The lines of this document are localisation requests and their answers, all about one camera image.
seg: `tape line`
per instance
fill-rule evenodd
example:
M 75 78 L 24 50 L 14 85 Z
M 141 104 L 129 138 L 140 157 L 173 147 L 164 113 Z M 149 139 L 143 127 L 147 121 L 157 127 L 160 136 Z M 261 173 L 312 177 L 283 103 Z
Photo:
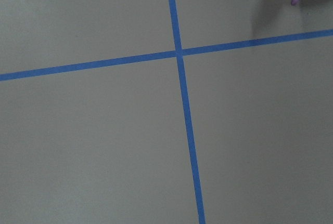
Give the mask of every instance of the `tape line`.
M 92 61 L 79 64 L 69 64 L 69 65 L 62 65 L 59 67 L 41 68 L 41 69 L 28 70 L 22 72 L 12 72 L 12 73 L 0 74 L 0 81 L 15 80 L 18 78 L 35 77 L 35 76 L 42 76 L 42 75 L 62 73 L 62 72 L 73 72 L 73 71 L 93 69 L 93 68 L 110 67 L 119 64 L 129 64 L 129 63 L 143 62 L 149 60 L 173 58 L 175 56 L 176 56 L 175 51 L 165 51 L 154 54 L 145 54 L 145 55 L 124 57 L 124 58 Z
M 196 202 L 197 202 L 198 218 L 199 218 L 199 224 L 205 224 L 206 221 L 205 221 L 205 217 L 204 217 L 203 200 L 202 200 L 200 177 L 199 177 L 199 168 L 198 168 L 197 153 L 196 153 L 196 147 L 195 147 L 195 142 L 194 142 L 193 125 L 192 125 L 191 111 L 190 111 L 188 91 L 187 91 L 186 74 L 185 74 L 185 67 L 184 67 L 181 34 L 180 34 L 179 25 L 178 25 L 176 0 L 169 0 L 169 7 L 170 7 L 171 23 L 172 23 L 173 37 L 174 37 L 175 49 L 176 49 L 178 74 L 179 74 L 181 93 L 182 93 L 185 126 L 186 126 L 189 156 L 190 156 L 191 168 L 192 168 L 192 176 L 193 176 L 193 182 L 194 182 L 194 191 L 195 191 Z
M 195 54 L 204 54 L 204 53 L 214 52 L 214 51 L 226 51 L 226 50 L 232 50 L 232 49 L 238 49 L 238 48 L 262 46 L 262 45 L 277 44 L 277 43 L 282 43 L 282 42 L 299 41 L 302 39 L 328 37 L 328 36 L 333 36 L 333 29 L 316 31 L 316 32 L 289 34 L 289 35 L 269 37 L 269 38 L 259 38 L 259 39 L 252 39 L 249 41 L 239 41 L 239 42 L 218 44 L 218 45 L 212 45 L 212 46 L 188 48 L 188 49 L 183 50 L 183 55 L 187 56 L 187 55 L 195 55 Z

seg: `blue painter's tape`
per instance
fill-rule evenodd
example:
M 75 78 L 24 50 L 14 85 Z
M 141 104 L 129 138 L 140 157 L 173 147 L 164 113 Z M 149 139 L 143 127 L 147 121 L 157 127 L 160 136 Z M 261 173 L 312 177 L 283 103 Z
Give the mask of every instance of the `blue painter's tape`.
M 282 42 L 299 41 L 302 39 L 328 37 L 328 36 L 333 36 L 333 29 L 308 32 L 308 33 L 290 34 L 290 35 L 269 37 L 269 38 L 252 39 L 249 41 L 239 41 L 239 42 L 232 42 L 232 43 L 212 45 L 212 46 L 188 48 L 183 50 L 183 55 L 187 56 L 195 54 L 204 54 L 207 52 L 225 51 L 225 50 L 245 48 L 251 46 L 269 45 Z
M 185 67 L 184 67 L 184 59 L 183 59 L 181 34 L 180 34 L 180 29 L 179 29 L 179 24 L 178 24 L 176 0 L 169 0 L 169 7 L 170 7 L 171 23 L 172 23 L 172 30 L 173 30 L 173 38 L 174 38 L 175 49 L 176 49 L 178 74 L 179 74 L 179 81 L 180 81 L 180 86 L 181 86 L 183 110 L 184 110 L 184 117 L 185 117 L 185 126 L 186 126 L 186 133 L 187 133 L 187 142 L 188 142 L 189 156 L 190 156 L 190 161 L 191 161 L 194 191 L 195 191 L 195 195 L 196 195 L 198 218 L 199 218 L 199 224 L 205 224 L 206 221 L 205 221 L 205 217 L 204 217 L 203 200 L 202 200 L 199 168 L 198 168 L 198 161 L 197 161 L 197 152 L 196 152 L 196 147 L 195 147 L 195 142 L 194 142 L 193 125 L 192 125 L 191 111 L 190 111 L 188 91 L 187 91 L 187 83 L 186 83 L 186 75 L 185 75 Z
M 35 77 L 35 76 L 42 76 L 42 75 L 63 73 L 63 72 L 72 72 L 72 71 L 79 71 L 79 70 L 86 70 L 86 69 L 93 69 L 93 68 L 110 67 L 110 66 L 119 65 L 119 64 L 128 64 L 128 63 L 142 62 L 142 61 L 148 61 L 148 60 L 166 59 L 166 58 L 172 58 L 172 57 L 176 57 L 175 51 L 165 51 L 165 52 L 158 52 L 158 53 L 154 53 L 154 54 L 145 54 L 145 55 L 124 57 L 124 58 L 92 61 L 92 62 L 79 63 L 79 64 L 69 64 L 69 65 L 62 65 L 59 67 L 41 68 L 41 69 L 35 69 L 35 70 L 29 70 L 29 71 L 0 74 L 0 81 L 15 80 L 18 78 Z

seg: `gray floor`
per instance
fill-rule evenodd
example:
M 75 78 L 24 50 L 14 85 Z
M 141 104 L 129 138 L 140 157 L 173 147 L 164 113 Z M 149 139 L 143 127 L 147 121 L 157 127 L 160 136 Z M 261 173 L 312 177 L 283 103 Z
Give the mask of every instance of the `gray floor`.
M 176 3 L 183 48 L 333 28 L 333 0 Z M 0 8 L 0 74 L 175 49 L 168 0 Z M 207 224 L 333 223 L 332 43 L 184 57 Z M 199 223 L 176 58 L 0 91 L 1 224 Z

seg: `blue tape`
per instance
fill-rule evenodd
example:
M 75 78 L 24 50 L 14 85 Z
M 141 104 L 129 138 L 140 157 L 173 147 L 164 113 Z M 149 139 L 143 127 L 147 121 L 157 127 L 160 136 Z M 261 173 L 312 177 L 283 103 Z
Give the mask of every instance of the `blue tape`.
M 276 44 L 276 43 L 290 42 L 290 41 L 299 41 L 302 39 L 328 37 L 328 36 L 333 36 L 333 29 L 316 31 L 316 32 L 308 32 L 308 33 L 290 34 L 290 35 L 269 37 L 269 38 L 252 39 L 249 41 L 239 41 L 239 42 L 232 42 L 232 43 L 212 45 L 212 46 L 188 48 L 188 49 L 183 50 L 183 55 L 187 56 L 187 55 L 195 55 L 195 54 L 204 54 L 207 52 L 225 51 L 225 50 L 231 50 L 231 49 L 238 49 L 238 48 L 245 48 L 245 47 L 252 47 L 252 46 L 262 46 L 262 45 L 269 45 L 269 44 Z
M 202 200 L 199 168 L 198 168 L 198 161 L 197 161 L 197 152 L 196 152 L 196 147 L 195 147 L 195 142 L 194 142 L 193 125 L 192 125 L 191 111 L 190 111 L 189 99 L 188 99 L 188 91 L 187 91 L 184 59 L 183 59 L 181 34 L 180 34 L 180 29 L 179 29 L 179 24 L 178 24 L 176 0 L 169 0 L 169 7 L 170 7 L 173 38 L 174 38 L 175 49 L 176 49 L 178 74 L 179 74 L 179 81 L 180 81 L 180 86 L 181 86 L 183 110 L 184 110 L 186 133 L 187 133 L 187 142 L 188 142 L 189 156 L 190 156 L 191 167 L 192 167 L 192 175 L 193 175 L 194 191 L 195 191 L 196 202 L 197 202 L 198 218 L 199 218 L 199 224 L 205 224 L 206 221 L 205 221 L 205 217 L 204 217 L 203 200 Z
M 138 56 L 92 61 L 92 62 L 79 63 L 79 64 L 69 64 L 69 65 L 62 65 L 59 67 L 41 68 L 41 69 L 35 69 L 35 70 L 30 70 L 30 71 L 0 74 L 0 81 L 15 80 L 18 78 L 35 77 L 35 76 L 42 76 L 42 75 L 63 73 L 63 72 L 72 72 L 72 71 L 79 71 L 79 70 L 86 70 L 86 69 L 93 69 L 93 68 L 110 67 L 110 66 L 119 65 L 119 64 L 129 64 L 129 63 L 135 63 L 135 62 L 166 59 L 166 58 L 173 58 L 173 57 L 176 57 L 175 51 L 165 51 L 165 52 L 158 52 L 158 53 L 154 53 L 154 54 L 144 54 L 144 55 L 138 55 Z

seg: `floor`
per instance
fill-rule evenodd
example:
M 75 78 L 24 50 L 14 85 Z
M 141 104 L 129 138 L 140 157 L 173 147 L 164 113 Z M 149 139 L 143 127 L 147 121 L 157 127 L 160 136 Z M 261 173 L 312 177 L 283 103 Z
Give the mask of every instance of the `floor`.
M 333 222 L 333 0 L 0 8 L 0 223 Z

